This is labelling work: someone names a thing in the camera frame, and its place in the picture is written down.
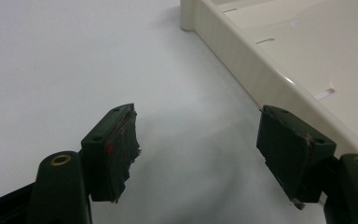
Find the white tray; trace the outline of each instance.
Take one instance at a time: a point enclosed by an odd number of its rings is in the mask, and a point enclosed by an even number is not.
[[[262,105],[358,152],[358,1],[181,0],[195,30]]]

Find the table surface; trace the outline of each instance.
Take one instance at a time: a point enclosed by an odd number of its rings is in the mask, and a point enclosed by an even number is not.
[[[297,210],[255,147],[258,107],[178,0],[0,1],[0,196],[135,103],[143,150],[94,223],[325,223]]]

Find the white table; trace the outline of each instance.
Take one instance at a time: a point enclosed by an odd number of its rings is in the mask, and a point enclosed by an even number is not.
[[[0,196],[135,103],[143,150],[94,223],[325,223],[290,204],[255,147],[258,107],[179,1],[0,1]]]

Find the white plastic container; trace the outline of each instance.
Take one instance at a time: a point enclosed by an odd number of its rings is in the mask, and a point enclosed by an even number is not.
[[[181,0],[194,30],[255,101],[358,152],[358,1]]]

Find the white surface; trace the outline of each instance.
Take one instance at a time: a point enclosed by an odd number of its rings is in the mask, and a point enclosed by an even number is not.
[[[358,1],[181,0],[194,29],[257,104],[290,110],[358,153]]]
[[[178,1],[0,1],[0,196],[135,103],[143,150],[94,223],[325,223],[297,211],[255,147],[257,105]]]

